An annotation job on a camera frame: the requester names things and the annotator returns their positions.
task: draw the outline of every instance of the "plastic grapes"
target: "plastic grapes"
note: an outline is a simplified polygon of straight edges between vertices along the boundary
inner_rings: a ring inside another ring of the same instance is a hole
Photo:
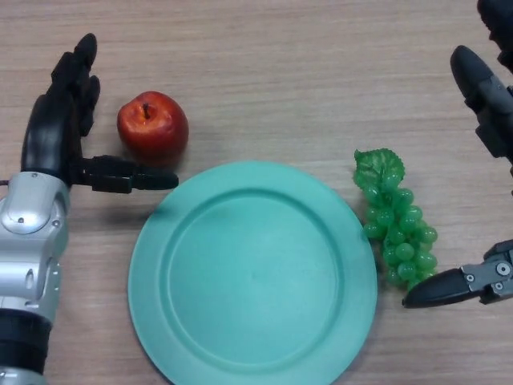
[[[410,290],[436,274],[436,257],[431,253],[438,234],[423,220],[414,194],[399,187],[405,176],[401,159],[388,148],[354,153],[354,183],[368,202],[365,235],[381,243],[386,278]]]

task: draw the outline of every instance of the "robotic arm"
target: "robotic arm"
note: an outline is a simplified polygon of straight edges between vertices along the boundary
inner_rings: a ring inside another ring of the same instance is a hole
[[[478,11],[499,46],[498,61],[513,73],[513,1],[479,0]],[[476,133],[495,158],[513,164],[513,87],[506,87],[469,48],[459,46],[450,58],[454,80],[475,113]],[[449,305],[471,298],[490,304],[513,297],[513,240],[484,254],[484,262],[449,269],[416,285],[403,299],[406,308]]]
[[[178,185],[166,170],[114,156],[83,158],[81,138],[93,126],[100,93],[99,79],[90,76],[96,50],[87,34],[59,60],[30,115],[21,170],[0,200],[0,385],[46,385],[72,185],[106,193]]]

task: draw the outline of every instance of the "teal plate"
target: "teal plate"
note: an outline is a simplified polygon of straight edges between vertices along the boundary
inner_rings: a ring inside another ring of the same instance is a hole
[[[351,208],[267,162],[222,165],[171,192],[128,281],[135,332],[175,385],[329,385],[362,348],[377,291]]]

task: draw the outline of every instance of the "tabletop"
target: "tabletop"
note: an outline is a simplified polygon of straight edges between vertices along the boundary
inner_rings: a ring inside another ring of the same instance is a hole
[[[475,2],[3,0],[0,19],[4,179],[18,171],[30,110],[51,70],[92,32],[102,92],[86,156],[123,154],[117,111],[142,91],[162,91],[190,123],[182,181],[234,160],[271,160],[323,180],[361,215],[354,151],[387,147],[438,230],[439,269],[478,263],[511,237],[510,165],[475,135],[450,72],[463,44],[511,79]],[[166,193],[73,189],[51,384],[166,383],[138,344],[126,294],[133,246]],[[404,310],[402,295],[380,285],[370,336],[337,385],[511,381],[513,302]]]

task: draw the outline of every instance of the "fake fruit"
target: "fake fruit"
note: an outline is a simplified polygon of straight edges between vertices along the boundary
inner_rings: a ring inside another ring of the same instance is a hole
[[[118,112],[118,133],[140,164],[161,167],[175,164],[187,147],[188,120],[180,105],[158,91],[146,91]]]
[[[380,241],[388,281],[410,290],[436,274],[438,262],[430,250],[438,234],[422,219],[422,210],[412,205],[412,191],[399,187],[406,171],[394,152],[356,151],[354,158],[353,180],[369,203],[365,235]]]

